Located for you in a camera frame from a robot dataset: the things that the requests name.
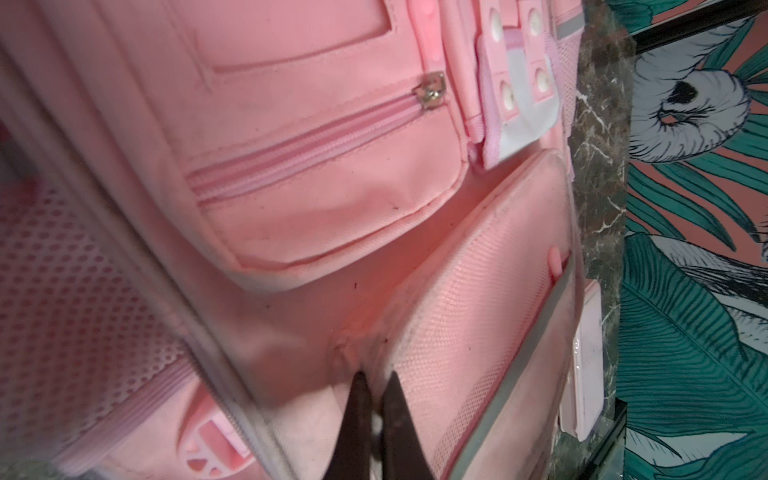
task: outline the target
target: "wallpaper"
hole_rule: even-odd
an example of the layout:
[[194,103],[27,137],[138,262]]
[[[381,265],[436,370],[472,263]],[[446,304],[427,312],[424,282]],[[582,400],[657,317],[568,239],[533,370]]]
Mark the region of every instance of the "wallpaper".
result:
[[739,20],[635,65],[625,478],[768,478],[766,31]]
[[606,0],[631,34],[719,0]]

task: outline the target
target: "pink plastic tab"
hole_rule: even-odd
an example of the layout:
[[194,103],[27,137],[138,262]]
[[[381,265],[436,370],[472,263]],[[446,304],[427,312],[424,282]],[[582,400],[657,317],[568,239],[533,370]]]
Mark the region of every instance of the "pink plastic tab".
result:
[[482,41],[485,44],[485,52],[494,86],[494,99],[496,100],[496,106],[502,122],[506,122],[518,114],[518,109],[513,101],[514,92],[508,89],[511,82],[509,80],[507,47],[499,1],[480,0],[480,19]]
[[552,279],[557,282],[563,276],[563,257],[560,254],[559,248],[549,247],[547,263],[549,264],[549,272],[552,274]]
[[409,0],[408,13],[422,51],[424,72],[445,70],[438,0]]
[[528,62],[528,82],[536,101],[554,94],[554,79],[546,61],[546,17],[541,0],[520,0],[520,25]]
[[178,458],[195,478],[226,478],[255,461],[245,442],[201,389],[195,396],[178,446]]

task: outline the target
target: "white snap button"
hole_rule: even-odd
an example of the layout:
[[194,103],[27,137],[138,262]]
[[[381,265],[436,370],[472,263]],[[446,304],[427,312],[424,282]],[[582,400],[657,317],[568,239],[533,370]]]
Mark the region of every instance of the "white snap button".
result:
[[495,8],[491,8],[491,36],[495,41],[501,41],[504,36],[504,25],[502,25],[502,16]]
[[549,90],[549,75],[540,68],[536,71],[536,86],[541,93]]
[[507,111],[515,108],[515,94],[512,93],[512,87],[505,81],[502,82],[502,100]]
[[541,13],[537,9],[532,9],[528,15],[528,26],[531,28],[531,35],[537,36],[544,30],[544,23],[541,21]]

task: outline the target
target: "pink plastic buckle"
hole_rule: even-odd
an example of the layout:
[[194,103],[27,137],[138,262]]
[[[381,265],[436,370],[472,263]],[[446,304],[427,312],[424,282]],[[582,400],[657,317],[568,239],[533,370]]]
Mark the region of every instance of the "pink plastic buckle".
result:
[[480,0],[480,18],[482,41],[494,85],[493,95],[502,122],[506,122],[518,114],[518,108],[509,80],[504,23],[498,0]]
[[547,65],[545,49],[546,20],[541,0],[519,0],[528,82],[534,100],[539,102],[554,94],[554,79]]
[[195,478],[226,478],[255,461],[230,421],[202,388],[187,413],[177,451]]

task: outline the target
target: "pink zipper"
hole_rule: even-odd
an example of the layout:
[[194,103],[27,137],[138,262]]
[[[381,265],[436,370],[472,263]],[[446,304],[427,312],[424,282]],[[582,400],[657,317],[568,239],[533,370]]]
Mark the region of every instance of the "pink zipper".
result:
[[201,206],[248,194],[381,137],[422,111],[419,97],[408,94],[282,144],[196,170],[187,181]]

